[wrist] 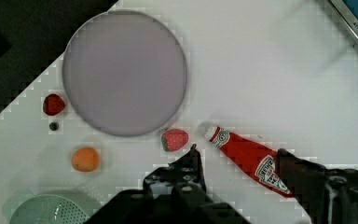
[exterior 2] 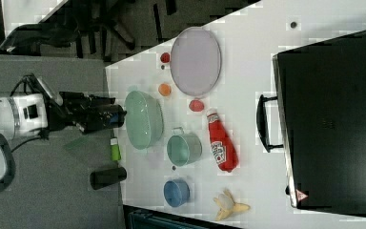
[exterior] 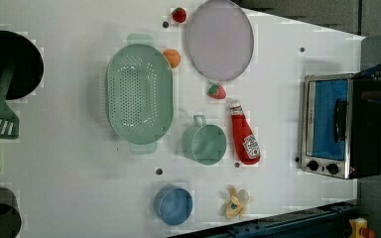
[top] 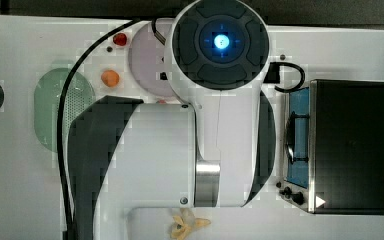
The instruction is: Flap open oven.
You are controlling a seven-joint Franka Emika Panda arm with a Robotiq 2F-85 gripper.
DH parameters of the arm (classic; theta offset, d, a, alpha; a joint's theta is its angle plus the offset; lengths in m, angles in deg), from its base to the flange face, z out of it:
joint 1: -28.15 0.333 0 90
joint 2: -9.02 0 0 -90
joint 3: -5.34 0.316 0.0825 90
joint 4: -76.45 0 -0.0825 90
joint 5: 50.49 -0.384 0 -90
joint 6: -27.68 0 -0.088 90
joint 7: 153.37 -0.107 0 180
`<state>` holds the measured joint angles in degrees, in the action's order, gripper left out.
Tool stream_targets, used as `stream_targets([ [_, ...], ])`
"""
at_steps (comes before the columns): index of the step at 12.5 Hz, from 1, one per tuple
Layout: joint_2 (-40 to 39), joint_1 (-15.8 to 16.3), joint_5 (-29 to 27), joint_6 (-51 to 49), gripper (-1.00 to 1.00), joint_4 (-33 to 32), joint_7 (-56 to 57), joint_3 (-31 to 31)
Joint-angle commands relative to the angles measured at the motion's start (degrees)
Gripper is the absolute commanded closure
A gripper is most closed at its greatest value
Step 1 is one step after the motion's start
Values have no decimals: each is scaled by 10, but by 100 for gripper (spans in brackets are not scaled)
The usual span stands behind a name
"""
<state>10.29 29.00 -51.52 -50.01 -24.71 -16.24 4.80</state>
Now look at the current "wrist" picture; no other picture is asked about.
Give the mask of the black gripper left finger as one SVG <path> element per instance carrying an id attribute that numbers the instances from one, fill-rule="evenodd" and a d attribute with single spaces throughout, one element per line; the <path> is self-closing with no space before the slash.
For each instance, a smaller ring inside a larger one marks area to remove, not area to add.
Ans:
<path id="1" fill-rule="evenodd" d="M 157 168 L 143 181 L 143 189 L 154 198 L 170 195 L 175 186 L 188 185 L 206 191 L 201 156 L 196 144 L 184 156 L 165 167 Z"/>

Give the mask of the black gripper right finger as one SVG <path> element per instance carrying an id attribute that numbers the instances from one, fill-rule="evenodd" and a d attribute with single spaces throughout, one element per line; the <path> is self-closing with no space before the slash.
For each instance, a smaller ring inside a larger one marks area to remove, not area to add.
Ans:
<path id="1" fill-rule="evenodd" d="M 302 160 L 283 148 L 278 150 L 275 166 L 312 224 L 338 224 L 339 183 L 327 175 L 324 166 Z"/>

